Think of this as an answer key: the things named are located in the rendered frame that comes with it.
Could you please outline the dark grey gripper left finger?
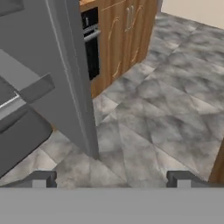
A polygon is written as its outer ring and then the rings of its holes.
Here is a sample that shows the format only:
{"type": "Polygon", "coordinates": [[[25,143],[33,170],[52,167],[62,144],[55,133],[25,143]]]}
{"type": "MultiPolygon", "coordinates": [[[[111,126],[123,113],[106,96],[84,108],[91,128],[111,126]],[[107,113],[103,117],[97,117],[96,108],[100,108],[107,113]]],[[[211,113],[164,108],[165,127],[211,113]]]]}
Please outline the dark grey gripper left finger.
{"type": "Polygon", "coordinates": [[[56,171],[34,171],[27,177],[6,184],[6,187],[14,188],[56,188],[56,171]]]}

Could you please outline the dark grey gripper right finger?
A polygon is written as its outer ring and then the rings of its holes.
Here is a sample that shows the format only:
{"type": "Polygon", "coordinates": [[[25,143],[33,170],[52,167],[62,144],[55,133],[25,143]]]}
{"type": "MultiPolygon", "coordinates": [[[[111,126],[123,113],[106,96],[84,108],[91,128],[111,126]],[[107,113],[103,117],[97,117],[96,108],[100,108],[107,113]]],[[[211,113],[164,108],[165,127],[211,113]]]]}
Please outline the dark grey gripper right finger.
{"type": "Polygon", "coordinates": [[[166,186],[171,188],[217,188],[220,186],[202,180],[190,171],[168,171],[166,178],[166,186]]]}

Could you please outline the grey fridge drawer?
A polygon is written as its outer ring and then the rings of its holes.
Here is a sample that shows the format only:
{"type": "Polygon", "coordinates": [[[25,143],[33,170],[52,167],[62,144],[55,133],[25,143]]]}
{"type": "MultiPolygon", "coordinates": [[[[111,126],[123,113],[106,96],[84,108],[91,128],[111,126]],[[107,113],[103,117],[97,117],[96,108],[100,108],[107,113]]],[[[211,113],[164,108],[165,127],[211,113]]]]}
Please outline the grey fridge drawer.
{"type": "Polygon", "coordinates": [[[34,152],[52,132],[51,124],[27,106],[0,118],[0,178],[34,152]]]}

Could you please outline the grey fridge door shelf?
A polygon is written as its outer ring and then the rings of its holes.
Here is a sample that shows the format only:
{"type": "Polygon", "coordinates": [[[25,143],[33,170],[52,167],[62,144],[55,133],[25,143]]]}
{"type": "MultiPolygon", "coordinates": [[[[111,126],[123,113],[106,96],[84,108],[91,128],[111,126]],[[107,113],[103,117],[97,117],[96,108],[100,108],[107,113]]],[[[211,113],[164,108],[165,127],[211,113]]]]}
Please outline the grey fridge door shelf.
{"type": "Polygon", "coordinates": [[[55,94],[56,87],[50,73],[38,75],[3,49],[0,49],[0,79],[28,104],[55,94]]]}

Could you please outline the grey fridge door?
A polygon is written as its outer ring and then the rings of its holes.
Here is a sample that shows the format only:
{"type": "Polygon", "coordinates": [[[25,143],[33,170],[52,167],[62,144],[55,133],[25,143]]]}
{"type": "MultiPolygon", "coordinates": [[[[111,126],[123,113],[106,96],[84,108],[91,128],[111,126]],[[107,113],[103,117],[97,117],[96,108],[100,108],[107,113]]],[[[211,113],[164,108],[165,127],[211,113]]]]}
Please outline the grey fridge door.
{"type": "Polygon", "coordinates": [[[99,157],[78,0],[0,0],[0,49],[38,75],[55,94],[29,104],[91,158],[99,157]]]}

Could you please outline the wooden cabinet panel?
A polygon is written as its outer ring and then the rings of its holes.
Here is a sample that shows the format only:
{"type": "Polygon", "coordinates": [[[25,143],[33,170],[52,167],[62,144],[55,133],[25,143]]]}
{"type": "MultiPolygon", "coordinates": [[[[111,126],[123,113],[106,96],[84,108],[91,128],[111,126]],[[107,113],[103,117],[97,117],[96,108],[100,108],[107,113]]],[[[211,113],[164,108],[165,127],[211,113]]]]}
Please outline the wooden cabinet panel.
{"type": "Polygon", "coordinates": [[[220,147],[209,181],[216,184],[224,184],[224,144],[220,147]]]}

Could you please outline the black oven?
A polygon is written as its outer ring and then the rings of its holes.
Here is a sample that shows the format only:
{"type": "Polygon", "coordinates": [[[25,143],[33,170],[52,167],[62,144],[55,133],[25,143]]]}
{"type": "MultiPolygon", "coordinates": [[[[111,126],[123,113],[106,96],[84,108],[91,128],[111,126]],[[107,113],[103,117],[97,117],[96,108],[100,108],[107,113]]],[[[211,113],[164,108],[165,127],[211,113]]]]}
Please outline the black oven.
{"type": "Polygon", "coordinates": [[[98,28],[98,8],[81,13],[82,29],[87,55],[89,79],[94,79],[100,73],[98,37],[101,31],[98,28]]]}

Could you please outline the wooden cupboard run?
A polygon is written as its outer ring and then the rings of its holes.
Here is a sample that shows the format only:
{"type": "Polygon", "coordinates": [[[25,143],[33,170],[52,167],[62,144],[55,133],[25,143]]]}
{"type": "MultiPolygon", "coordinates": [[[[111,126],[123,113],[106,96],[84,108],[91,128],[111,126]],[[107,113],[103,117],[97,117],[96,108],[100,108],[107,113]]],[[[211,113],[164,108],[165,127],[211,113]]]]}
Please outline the wooden cupboard run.
{"type": "Polygon", "coordinates": [[[158,0],[80,0],[80,13],[98,8],[100,73],[90,80],[96,97],[146,58],[158,0]]]}

